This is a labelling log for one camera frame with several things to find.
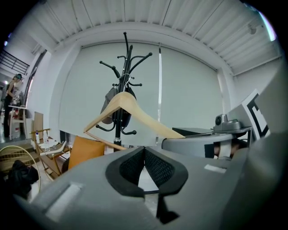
woman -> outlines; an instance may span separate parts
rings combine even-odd
[[[13,95],[13,90],[14,90],[14,85],[15,83],[19,82],[22,79],[21,74],[16,74],[12,81],[9,83],[7,86],[7,95],[4,100],[4,109],[5,109],[5,114],[4,114],[4,137],[9,137],[10,129],[9,129],[9,113],[12,110],[9,105],[11,104],[11,101],[14,97]]]

wooden hanger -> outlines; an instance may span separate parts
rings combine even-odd
[[[103,139],[101,139],[101,138],[99,138],[99,137],[97,137],[97,136],[95,136],[95,135],[93,135],[93,134],[91,134],[91,133],[89,133],[89,132],[85,132],[85,133],[86,133],[88,136],[94,138],[95,140],[100,141],[100,142],[104,143],[105,145],[110,146],[110,147],[112,147],[112,148],[114,148],[114,149],[118,149],[118,150],[125,150],[125,149],[126,149],[125,147],[122,147],[122,146],[119,146],[119,145],[115,145],[115,144],[113,144],[113,143],[111,143],[111,142],[108,142],[108,141],[106,141],[106,140],[103,140]]]
[[[103,119],[117,111],[118,109],[124,109],[128,113],[130,113],[134,118],[143,124],[150,127],[157,134],[166,137],[166,138],[185,138],[181,134],[175,132],[174,130],[166,127],[160,122],[153,119],[151,116],[146,114],[138,105],[136,99],[128,92],[118,93],[115,97],[112,98],[110,103],[107,105],[106,109],[89,125],[87,125],[84,129],[84,132],[88,132],[95,125],[100,123]]]

ceiling light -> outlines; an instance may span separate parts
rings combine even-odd
[[[274,41],[276,39],[276,33],[273,30],[272,25],[269,23],[268,19],[259,11],[259,14],[266,26],[266,30],[268,31],[270,41]]]

table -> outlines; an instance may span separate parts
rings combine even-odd
[[[26,128],[26,111],[28,110],[26,107],[19,107],[19,106],[9,106],[12,108],[11,110],[11,118],[10,118],[10,133],[9,133],[9,138],[10,140],[12,140],[12,126],[13,123],[23,123],[24,125],[24,133],[25,133],[25,138],[27,139],[27,128]],[[13,119],[13,112],[15,111],[15,109],[19,109],[23,111],[23,120],[16,120]]]

black mesh pad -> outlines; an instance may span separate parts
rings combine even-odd
[[[158,188],[168,181],[175,171],[170,163],[148,151],[145,151],[145,166]]]
[[[120,174],[127,181],[138,185],[139,177],[144,167],[143,151],[140,151],[120,165]]]

